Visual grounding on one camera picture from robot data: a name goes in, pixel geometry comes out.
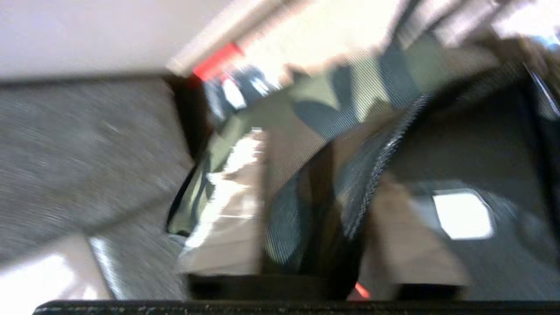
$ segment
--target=gray fabric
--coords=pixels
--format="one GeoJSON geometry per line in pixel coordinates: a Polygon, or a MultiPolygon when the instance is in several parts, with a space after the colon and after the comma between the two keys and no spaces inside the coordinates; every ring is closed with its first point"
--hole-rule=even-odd
{"type": "Polygon", "coordinates": [[[96,239],[115,250],[98,259],[138,271],[112,280],[118,298],[180,296],[140,289],[172,277],[178,247],[163,240],[166,207],[191,167],[163,80],[0,87],[0,133],[0,262],[63,234],[103,231],[96,239]]]}
{"type": "Polygon", "coordinates": [[[440,233],[472,278],[467,299],[556,300],[560,272],[530,141],[517,111],[522,97],[508,93],[425,122],[410,133],[390,171],[419,196],[427,225],[433,213],[426,209],[426,197],[436,190],[473,189],[488,204],[493,237],[453,241],[440,233]]]}
{"type": "Polygon", "coordinates": [[[163,230],[172,198],[170,194],[163,195],[90,238],[102,273],[117,299],[185,298],[175,269],[182,246],[163,230]]]}

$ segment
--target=gray carpet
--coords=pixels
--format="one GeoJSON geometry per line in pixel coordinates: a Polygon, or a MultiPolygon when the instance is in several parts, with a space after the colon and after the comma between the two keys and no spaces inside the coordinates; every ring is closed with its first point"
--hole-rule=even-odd
{"type": "Polygon", "coordinates": [[[164,222],[192,162],[163,80],[0,87],[0,133],[0,262],[83,231],[117,298],[183,296],[164,222]]]}

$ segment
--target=red object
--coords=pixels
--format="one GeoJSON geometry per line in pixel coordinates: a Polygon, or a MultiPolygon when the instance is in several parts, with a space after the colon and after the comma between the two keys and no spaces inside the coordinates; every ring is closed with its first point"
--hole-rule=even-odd
{"type": "Polygon", "coordinates": [[[370,293],[366,290],[366,288],[364,288],[361,284],[356,282],[356,285],[354,286],[354,288],[356,288],[356,291],[358,291],[358,293],[364,298],[364,299],[369,299],[370,298],[370,293]]]}
{"type": "Polygon", "coordinates": [[[194,67],[193,73],[202,81],[208,81],[220,75],[224,65],[228,62],[242,56],[243,52],[241,49],[236,44],[229,43],[194,67]]]}

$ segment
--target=white wall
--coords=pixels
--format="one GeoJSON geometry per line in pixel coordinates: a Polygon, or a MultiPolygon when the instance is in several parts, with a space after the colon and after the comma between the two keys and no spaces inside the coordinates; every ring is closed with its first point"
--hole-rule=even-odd
{"type": "Polygon", "coordinates": [[[231,0],[0,0],[0,81],[158,72],[231,0]]]}

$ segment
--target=camouflage fabric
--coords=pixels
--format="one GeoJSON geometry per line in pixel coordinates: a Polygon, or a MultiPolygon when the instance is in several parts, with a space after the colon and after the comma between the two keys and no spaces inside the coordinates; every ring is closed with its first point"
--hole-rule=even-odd
{"type": "Polygon", "coordinates": [[[232,145],[251,127],[268,133],[264,272],[333,272],[347,248],[343,224],[362,200],[377,149],[420,95],[497,67],[480,47],[444,49],[429,35],[402,50],[356,55],[348,64],[304,77],[231,117],[210,140],[169,231],[188,233],[212,193],[232,145]]]}

